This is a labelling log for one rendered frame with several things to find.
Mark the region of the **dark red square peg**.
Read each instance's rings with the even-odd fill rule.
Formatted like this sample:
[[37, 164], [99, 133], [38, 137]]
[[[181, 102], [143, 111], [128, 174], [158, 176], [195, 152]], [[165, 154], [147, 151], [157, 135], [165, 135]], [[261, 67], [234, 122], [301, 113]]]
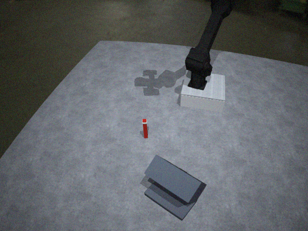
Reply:
[[148, 138], [147, 119], [142, 119], [144, 138]]

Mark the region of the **grey sloped panel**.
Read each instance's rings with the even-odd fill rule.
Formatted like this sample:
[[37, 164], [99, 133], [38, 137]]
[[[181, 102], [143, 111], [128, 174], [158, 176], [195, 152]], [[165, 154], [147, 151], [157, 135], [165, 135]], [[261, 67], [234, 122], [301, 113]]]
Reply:
[[144, 192], [145, 196], [181, 221], [206, 187], [205, 183], [158, 155], [145, 174], [155, 181]]

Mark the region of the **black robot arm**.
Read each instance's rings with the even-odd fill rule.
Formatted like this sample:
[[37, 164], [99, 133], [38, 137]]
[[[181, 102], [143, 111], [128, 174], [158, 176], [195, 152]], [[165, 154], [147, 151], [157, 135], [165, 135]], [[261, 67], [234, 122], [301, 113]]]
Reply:
[[188, 87], [204, 90], [207, 81], [205, 78], [211, 75], [210, 49], [225, 17], [230, 15], [235, 5], [234, 0], [211, 0], [212, 14], [209, 18], [204, 33], [198, 46], [191, 48], [186, 57], [186, 70], [191, 71], [191, 80]]

